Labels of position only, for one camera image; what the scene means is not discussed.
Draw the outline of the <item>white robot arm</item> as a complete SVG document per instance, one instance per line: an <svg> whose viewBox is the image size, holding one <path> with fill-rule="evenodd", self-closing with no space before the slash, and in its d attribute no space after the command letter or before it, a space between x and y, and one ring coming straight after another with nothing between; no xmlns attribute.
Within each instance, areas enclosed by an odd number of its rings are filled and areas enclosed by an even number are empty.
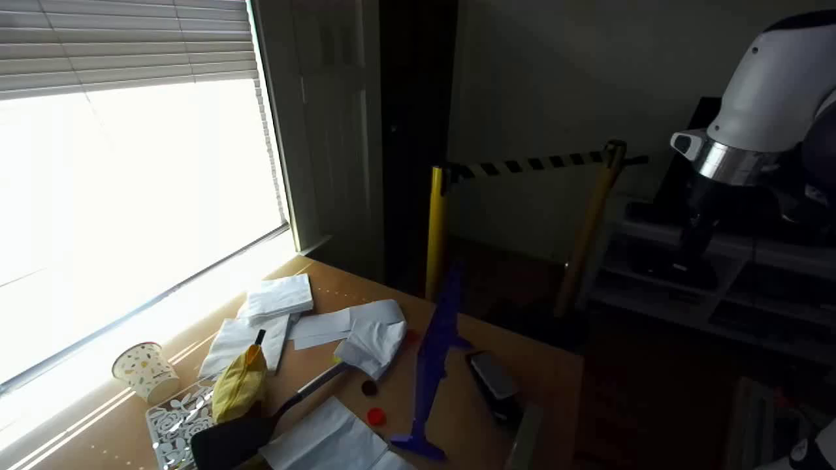
<svg viewBox="0 0 836 470"><path fill-rule="evenodd" d="M668 147L720 186L758 186L805 141L836 92L836 10L780 19L745 50L719 115Z"/></svg>

